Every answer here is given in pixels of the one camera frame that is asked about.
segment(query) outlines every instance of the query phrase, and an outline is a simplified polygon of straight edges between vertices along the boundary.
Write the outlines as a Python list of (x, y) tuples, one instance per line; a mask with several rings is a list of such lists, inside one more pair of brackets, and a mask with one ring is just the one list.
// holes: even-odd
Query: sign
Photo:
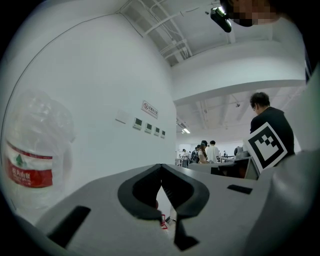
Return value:
[(261, 173), (275, 166), (288, 153), (285, 145), (268, 122), (243, 140)]
[(141, 109), (144, 112), (147, 112), (149, 115), (153, 116), (154, 118), (158, 119), (158, 110), (155, 109), (152, 105), (150, 105), (148, 102), (145, 100), (142, 102), (142, 107)]

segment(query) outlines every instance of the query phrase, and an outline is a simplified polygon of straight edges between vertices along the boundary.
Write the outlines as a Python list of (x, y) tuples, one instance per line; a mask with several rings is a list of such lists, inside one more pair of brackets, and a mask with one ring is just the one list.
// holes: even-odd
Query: black shirt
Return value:
[(283, 142), (286, 150), (288, 151), (286, 156), (294, 155), (294, 132), (292, 131), (290, 124), (285, 117), (285, 113), (280, 109), (268, 107), (265, 111), (252, 119), (250, 133), (253, 133), (266, 122), (269, 123), (269, 125), (274, 129), (275, 133), (279, 136), (280, 140)]

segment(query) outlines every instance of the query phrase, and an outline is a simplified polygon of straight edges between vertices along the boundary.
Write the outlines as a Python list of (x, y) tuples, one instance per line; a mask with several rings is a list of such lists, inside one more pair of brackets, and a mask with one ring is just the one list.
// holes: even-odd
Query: security camera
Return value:
[(217, 23), (225, 32), (231, 32), (231, 23), (228, 20), (228, 15), (224, 12), (221, 7), (216, 7), (211, 9), (210, 14), (211, 19)]

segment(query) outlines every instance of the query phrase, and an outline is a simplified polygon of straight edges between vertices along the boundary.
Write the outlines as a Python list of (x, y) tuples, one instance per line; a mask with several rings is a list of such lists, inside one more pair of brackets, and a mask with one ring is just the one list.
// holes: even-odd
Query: ceiling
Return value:
[[(306, 86), (279, 87), (259, 92), (269, 95), (272, 107), (286, 112), (305, 89)], [(250, 106), (250, 97), (255, 92), (244, 91), (177, 106), (176, 132), (182, 132), (181, 123), (191, 133), (250, 125), (256, 116)]]
[(143, 37), (152, 39), (171, 66), (203, 51), (240, 42), (277, 40), (274, 25), (242, 27), (225, 33), (206, 12), (219, 0), (131, 0), (121, 12)]

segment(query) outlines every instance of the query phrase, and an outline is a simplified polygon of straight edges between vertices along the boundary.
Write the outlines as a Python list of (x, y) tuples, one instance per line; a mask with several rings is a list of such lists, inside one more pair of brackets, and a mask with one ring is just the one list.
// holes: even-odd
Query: red bottle label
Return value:
[(24, 187), (50, 187), (53, 185), (52, 159), (52, 156), (31, 154), (7, 143), (6, 173), (11, 180)]

